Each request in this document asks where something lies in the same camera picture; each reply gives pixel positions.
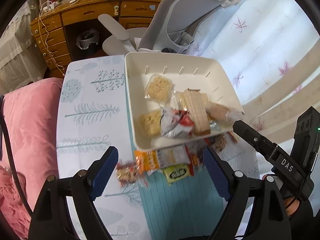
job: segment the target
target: chair armrest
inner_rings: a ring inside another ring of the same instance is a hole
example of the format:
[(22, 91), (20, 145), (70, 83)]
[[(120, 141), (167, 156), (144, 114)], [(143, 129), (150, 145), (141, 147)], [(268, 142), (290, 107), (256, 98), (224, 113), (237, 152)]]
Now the chair armrest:
[(123, 26), (118, 23), (112, 16), (108, 14), (101, 14), (98, 16), (99, 22), (111, 32), (119, 41), (127, 41), (130, 35)]

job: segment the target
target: office chair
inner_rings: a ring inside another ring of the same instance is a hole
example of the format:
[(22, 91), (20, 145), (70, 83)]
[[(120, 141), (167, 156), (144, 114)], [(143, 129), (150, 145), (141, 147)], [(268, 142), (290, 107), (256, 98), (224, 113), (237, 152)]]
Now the office chair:
[(225, 10), (217, 19), (222, 27), (234, 14), (231, 7), (243, 0), (162, 0), (148, 28), (126, 30), (112, 16), (101, 14), (98, 20), (112, 36), (102, 49), (108, 55), (126, 55), (132, 51), (184, 53), (194, 41), (199, 25), (218, 10)]

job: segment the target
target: wooden desk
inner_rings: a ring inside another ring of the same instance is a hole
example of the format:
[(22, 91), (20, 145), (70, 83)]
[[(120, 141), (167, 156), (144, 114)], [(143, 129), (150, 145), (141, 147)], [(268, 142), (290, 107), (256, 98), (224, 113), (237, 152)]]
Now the wooden desk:
[(63, 70), (65, 72), (66, 66), (71, 61), (79, 59), (79, 56), (75, 53), (75, 50), (77, 50), (75, 37), (82, 30), (79, 26), (83, 26), (86, 30), (96, 26), (100, 28), (98, 31), (100, 32), (99, 43), (101, 43), (110, 36), (110, 33), (97, 22), (96, 19), (100, 14), (112, 15), (126, 29), (148, 27), (160, 1), (81, 0), (74, 4), (70, 4), (67, 1), (41, 17), (45, 26), (41, 21), (39, 22), (38, 18), (34, 19), (30, 24), (31, 31), (44, 60), (51, 70), (52, 76), (61, 77), (61, 72), (57, 69), (45, 48), (45, 44), (43, 44), (47, 36), (48, 49), (52, 52), (56, 63), (65, 67)]

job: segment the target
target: pink cushion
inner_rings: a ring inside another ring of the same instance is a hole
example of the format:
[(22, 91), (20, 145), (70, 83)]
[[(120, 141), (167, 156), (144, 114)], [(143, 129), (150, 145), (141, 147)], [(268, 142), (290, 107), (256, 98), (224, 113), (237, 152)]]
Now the pink cushion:
[[(40, 80), (4, 96), (2, 111), (17, 172), (26, 178), (27, 200), (34, 209), (47, 176), (58, 176), (56, 128), (63, 80)], [(3, 139), (3, 158), (9, 167)]]

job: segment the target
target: pink leaf print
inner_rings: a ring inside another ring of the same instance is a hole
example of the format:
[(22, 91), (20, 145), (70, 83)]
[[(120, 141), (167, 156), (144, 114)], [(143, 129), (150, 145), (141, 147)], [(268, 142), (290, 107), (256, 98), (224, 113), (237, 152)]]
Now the pink leaf print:
[(242, 79), (242, 78), (243, 78), (242, 72), (240, 71), (240, 72), (238, 73), (238, 75), (233, 79), (232, 85), (233, 85), (234, 87), (238, 88), (238, 87), (239, 87), (239, 84), (240, 84), (240, 79)]
[(287, 74), (292, 68), (289, 67), (289, 63), (287, 61), (284, 62), (283, 68), (278, 68), (278, 70), (280, 71), (280, 75), (284, 76), (285, 74)]
[(293, 93), (294, 93), (294, 94), (298, 93), (302, 88), (303, 88), (302, 85), (298, 86), (298, 87), (293, 91)]
[(260, 132), (261, 130), (264, 129), (264, 121), (261, 120), (261, 117), (258, 118), (257, 122), (254, 122), (252, 124), (252, 127), (257, 131)]
[(234, 23), (234, 25), (236, 25), (236, 29), (240, 30), (240, 33), (242, 33), (243, 29), (247, 27), (247, 25), (245, 25), (245, 21), (241, 21), (238, 17), (238, 22)]
[(195, 49), (196, 56), (199, 56), (200, 51), (201, 51), (199, 43), (196, 42), (196, 44), (194, 45), (194, 49)]

